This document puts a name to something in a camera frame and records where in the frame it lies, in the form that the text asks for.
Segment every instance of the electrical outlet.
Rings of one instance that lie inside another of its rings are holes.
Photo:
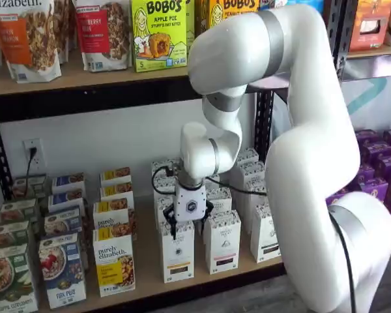
[[[29,175],[46,173],[45,155],[44,155],[44,150],[42,148],[42,142],[40,141],[40,138],[24,140],[23,146],[25,147],[25,155],[27,161],[29,161],[31,157],[31,153],[29,151],[30,148],[36,147],[37,149],[36,154],[31,162]]]

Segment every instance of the orange box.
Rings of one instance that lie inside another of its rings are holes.
[[[379,48],[391,13],[391,0],[358,0],[349,50]]]

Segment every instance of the power cord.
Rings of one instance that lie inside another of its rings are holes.
[[[27,195],[27,190],[29,189],[29,171],[31,170],[31,163],[33,158],[36,155],[36,152],[38,152],[38,149],[36,147],[29,148],[29,162],[27,163],[27,171],[26,171],[26,188],[25,188],[25,193],[23,194],[23,197],[26,198]]]
[[[346,240],[341,232],[340,226],[333,215],[329,212],[330,220],[334,226],[334,229],[339,234],[340,242],[343,247],[343,251],[346,257],[346,266],[347,266],[347,274],[349,275],[349,291],[351,292],[351,312],[356,313],[356,299],[355,299],[355,285],[353,283],[353,274],[352,274],[352,264],[351,259],[349,257],[349,251],[347,250]]]

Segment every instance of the purely elizabeth oatmeal box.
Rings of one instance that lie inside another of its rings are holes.
[[[129,224],[93,231],[100,296],[134,290],[135,269]]]

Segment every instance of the yellow bobo's box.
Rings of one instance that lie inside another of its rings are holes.
[[[187,65],[185,0],[132,0],[136,72]]]

